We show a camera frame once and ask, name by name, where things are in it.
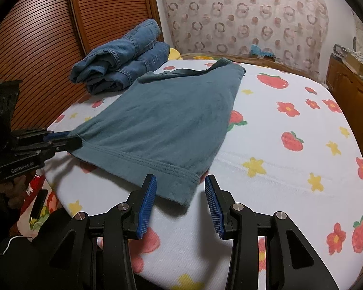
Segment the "cardboard box blue contents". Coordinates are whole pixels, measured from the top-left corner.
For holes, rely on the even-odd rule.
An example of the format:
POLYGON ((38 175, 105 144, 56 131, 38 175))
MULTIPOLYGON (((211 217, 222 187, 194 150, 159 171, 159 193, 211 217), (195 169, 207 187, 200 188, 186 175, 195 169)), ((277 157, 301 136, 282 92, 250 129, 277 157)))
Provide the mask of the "cardboard box blue contents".
POLYGON ((275 59, 275 54, 272 51, 272 49, 269 48, 264 48, 261 49, 257 44, 252 44, 251 48, 250 48, 250 56, 253 57, 261 57, 261 58, 269 58, 274 60, 275 59))

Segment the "pink circle patterned curtain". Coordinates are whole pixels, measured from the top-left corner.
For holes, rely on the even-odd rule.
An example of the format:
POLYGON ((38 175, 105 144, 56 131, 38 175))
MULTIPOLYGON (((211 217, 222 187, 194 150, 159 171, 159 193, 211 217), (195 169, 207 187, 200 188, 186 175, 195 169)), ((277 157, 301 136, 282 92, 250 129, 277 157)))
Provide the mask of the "pink circle patterned curtain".
POLYGON ((247 56, 252 45, 282 64, 319 77, 328 31, 325 0, 163 0, 182 54, 247 56))

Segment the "teal green shorts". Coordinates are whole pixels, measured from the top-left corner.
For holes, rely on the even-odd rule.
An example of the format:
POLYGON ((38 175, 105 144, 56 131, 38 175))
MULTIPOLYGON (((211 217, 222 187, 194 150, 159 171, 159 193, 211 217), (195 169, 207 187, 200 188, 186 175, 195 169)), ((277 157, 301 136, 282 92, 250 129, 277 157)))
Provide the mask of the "teal green shorts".
POLYGON ((226 137, 244 67, 222 58, 205 70, 147 73, 72 132, 77 159, 189 206, 226 137))

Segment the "cardboard box on cabinet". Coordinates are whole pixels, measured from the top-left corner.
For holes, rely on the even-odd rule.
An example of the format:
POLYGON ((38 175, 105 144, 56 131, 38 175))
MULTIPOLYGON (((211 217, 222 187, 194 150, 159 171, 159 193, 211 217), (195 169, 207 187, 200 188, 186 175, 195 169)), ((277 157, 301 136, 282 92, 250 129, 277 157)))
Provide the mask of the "cardboard box on cabinet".
POLYGON ((363 77, 363 55, 360 52, 349 51, 346 55, 346 63, 356 74, 363 77))

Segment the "yellow plush toy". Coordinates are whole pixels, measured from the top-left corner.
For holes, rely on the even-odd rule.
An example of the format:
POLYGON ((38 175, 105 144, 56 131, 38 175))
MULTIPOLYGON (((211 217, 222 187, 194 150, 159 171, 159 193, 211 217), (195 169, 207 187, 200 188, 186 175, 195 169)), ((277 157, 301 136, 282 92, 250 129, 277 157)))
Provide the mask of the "yellow plush toy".
POLYGON ((182 55, 180 52, 174 48, 170 48, 170 52, 168 55, 168 60, 182 60, 182 55))

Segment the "wooden louvered wardrobe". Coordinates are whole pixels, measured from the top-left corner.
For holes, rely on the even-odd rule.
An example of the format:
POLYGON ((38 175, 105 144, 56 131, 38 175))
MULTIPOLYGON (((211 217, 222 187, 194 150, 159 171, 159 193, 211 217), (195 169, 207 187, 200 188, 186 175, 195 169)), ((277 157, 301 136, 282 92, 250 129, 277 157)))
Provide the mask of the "wooden louvered wardrobe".
POLYGON ((0 82, 20 81, 12 128, 60 121, 86 92, 72 66, 148 18, 159 18, 156 0, 19 0, 0 24, 0 82))

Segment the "folded blue denim jeans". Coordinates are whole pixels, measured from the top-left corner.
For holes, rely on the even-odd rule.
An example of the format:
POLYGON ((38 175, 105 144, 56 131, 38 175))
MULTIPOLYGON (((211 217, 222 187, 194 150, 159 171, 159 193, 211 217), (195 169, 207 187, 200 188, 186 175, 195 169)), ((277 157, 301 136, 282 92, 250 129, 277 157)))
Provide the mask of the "folded blue denim jeans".
POLYGON ((168 61, 170 46, 160 42, 160 27, 150 18, 120 39, 90 51, 71 69, 70 80, 84 83, 91 95, 122 91, 168 61))

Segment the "wooden sideboard cabinet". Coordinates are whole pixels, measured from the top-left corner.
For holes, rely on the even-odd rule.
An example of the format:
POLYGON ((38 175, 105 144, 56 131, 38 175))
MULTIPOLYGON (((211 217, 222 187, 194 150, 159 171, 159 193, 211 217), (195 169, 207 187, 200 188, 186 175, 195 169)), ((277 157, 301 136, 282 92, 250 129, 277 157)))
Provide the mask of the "wooden sideboard cabinet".
POLYGON ((326 84, 342 109, 363 156, 363 80, 331 56, 326 84))

